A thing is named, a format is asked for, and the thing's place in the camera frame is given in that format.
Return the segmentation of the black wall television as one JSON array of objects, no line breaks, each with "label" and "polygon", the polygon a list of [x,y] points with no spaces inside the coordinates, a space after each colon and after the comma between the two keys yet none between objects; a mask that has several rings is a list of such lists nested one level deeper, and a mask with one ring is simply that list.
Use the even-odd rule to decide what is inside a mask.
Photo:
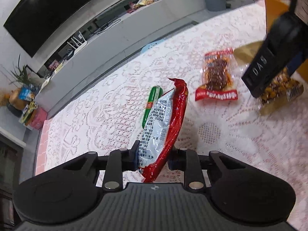
[{"label": "black wall television", "polygon": [[4,28],[33,57],[71,15],[91,0],[21,0]]}]

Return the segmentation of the white wifi router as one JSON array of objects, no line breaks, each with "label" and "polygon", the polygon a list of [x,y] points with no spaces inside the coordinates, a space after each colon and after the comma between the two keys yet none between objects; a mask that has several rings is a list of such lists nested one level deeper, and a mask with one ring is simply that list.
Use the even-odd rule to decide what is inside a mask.
[{"label": "white wifi router", "polygon": [[77,37],[72,36],[71,39],[67,41],[67,44],[73,48],[75,54],[81,51],[87,45],[87,43],[87,40],[84,38],[80,31],[78,32]]}]

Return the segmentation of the pink storage box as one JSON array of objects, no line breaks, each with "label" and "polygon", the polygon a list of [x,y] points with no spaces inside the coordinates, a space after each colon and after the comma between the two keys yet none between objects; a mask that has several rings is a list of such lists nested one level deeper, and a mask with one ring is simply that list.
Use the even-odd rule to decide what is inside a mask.
[{"label": "pink storage box", "polygon": [[47,115],[47,112],[43,108],[38,107],[31,115],[30,120],[28,121],[28,126],[33,129],[39,130],[43,126]]}]

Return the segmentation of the pink lace tablecloth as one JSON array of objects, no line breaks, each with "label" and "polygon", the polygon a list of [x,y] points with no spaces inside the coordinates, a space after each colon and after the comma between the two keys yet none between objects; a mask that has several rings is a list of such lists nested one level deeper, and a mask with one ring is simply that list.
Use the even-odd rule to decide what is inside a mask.
[{"label": "pink lace tablecloth", "polygon": [[37,174],[89,151],[108,155],[141,136],[146,103],[155,85],[164,92],[185,81],[177,103],[185,113],[175,146],[207,154],[218,150],[286,180],[296,192],[288,219],[307,230],[307,93],[261,116],[240,75],[236,100],[195,101],[204,55],[265,36],[265,8],[254,3],[209,19],[138,56],[46,121]]}]

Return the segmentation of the orange cardboard box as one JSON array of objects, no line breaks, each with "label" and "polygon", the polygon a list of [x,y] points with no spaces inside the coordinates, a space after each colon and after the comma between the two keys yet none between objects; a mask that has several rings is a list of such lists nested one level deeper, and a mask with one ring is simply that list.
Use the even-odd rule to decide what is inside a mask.
[{"label": "orange cardboard box", "polygon": [[[283,13],[289,10],[291,0],[265,0],[266,9],[266,32],[269,33],[274,21]],[[307,82],[307,59],[303,60],[301,54],[298,54],[287,65],[289,75],[295,71]]]}]

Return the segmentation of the red spicy strip packet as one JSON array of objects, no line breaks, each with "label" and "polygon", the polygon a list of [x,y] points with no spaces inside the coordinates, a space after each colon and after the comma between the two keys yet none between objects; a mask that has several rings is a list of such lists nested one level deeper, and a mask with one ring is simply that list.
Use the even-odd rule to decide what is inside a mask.
[{"label": "red spicy strip packet", "polygon": [[234,84],[236,68],[232,48],[206,53],[200,70],[202,84],[195,91],[195,100],[238,100],[238,91]]}]

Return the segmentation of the blue plastic stool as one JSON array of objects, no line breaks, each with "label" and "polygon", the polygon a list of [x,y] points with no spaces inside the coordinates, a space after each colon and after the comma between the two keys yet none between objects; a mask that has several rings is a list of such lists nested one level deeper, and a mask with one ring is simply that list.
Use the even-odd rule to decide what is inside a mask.
[{"label": "blue plastic stool", "polygon": [[148,51],[149,49],[153,48],[154,46],[160,44],[161,42],[163,42],[164,40],[159,40],[159,41],[155,41],[155,42],[151,42],[149,44],[147,44],[146,46],[144,46],[141,50],[141,54]]}]

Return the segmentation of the golden gourd ornament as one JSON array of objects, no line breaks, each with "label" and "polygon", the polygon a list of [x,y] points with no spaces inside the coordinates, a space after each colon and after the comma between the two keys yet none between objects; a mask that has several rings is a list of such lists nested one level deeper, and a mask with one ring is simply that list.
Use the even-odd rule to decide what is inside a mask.
[{"label": "golden gourd ornament", "polygon": [[28,104],[28,101],[19,98],[20,91],[21,88],[15,89],[9,97],[9,103],[17,110],[23,110]]}]

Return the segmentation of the left potted green plant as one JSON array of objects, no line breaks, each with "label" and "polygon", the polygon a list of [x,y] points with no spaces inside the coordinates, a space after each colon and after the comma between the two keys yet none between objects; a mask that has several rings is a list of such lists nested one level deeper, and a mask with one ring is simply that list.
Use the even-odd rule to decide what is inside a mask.
[{"label": "left potted green plant", "polygon": [[20,55],[18,56],[17,66],[13,65],[10,71],[13,80],[10,84],[21,84],[37,95],[41,89],[42,80],[32,71],[28,72],[27,65],[20,66]]}]

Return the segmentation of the red silver snack bag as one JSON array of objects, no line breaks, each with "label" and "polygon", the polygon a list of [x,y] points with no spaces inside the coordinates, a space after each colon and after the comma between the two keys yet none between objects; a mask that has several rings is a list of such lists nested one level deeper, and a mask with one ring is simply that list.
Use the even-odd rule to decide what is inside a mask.
[{"label": "red silver snack bag", "polygon": [[180,133],[187,106],[184,80],[171,78],[174,88],[153,105],[143,128],[138,148],[138,170],[144,183],[154,182],[165,166]]}]

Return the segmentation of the grey tv console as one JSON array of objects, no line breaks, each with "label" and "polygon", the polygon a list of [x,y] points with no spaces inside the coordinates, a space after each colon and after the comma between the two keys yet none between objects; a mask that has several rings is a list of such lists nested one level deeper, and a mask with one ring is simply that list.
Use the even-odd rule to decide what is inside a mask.
[{"label": "grey tv console", "polygon": [[36,96],[37,104],[52,117],[87,85],[147,44],[192,24],[190,15],[203,9],[204,0],[159,0],[122,16],[64,63]]}]

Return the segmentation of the green sausage stick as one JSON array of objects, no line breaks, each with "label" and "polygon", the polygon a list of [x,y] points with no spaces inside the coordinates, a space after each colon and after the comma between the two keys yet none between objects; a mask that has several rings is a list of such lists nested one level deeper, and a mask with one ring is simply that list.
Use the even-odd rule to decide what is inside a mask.
[{"label": "green sausage stick", "polygon": [[145,127],[147,118],[149,116],[149,113],[150,113],[153,105],[155,104],[157,99],[162,96],[162,94],[163,94],[163,90],[160,86],[156,85],[156,86],[151,88],[150,94],[148,96],[145,112],[144,112],[144,117],[143,117],[142,123],[141,123],[142,128]]}]

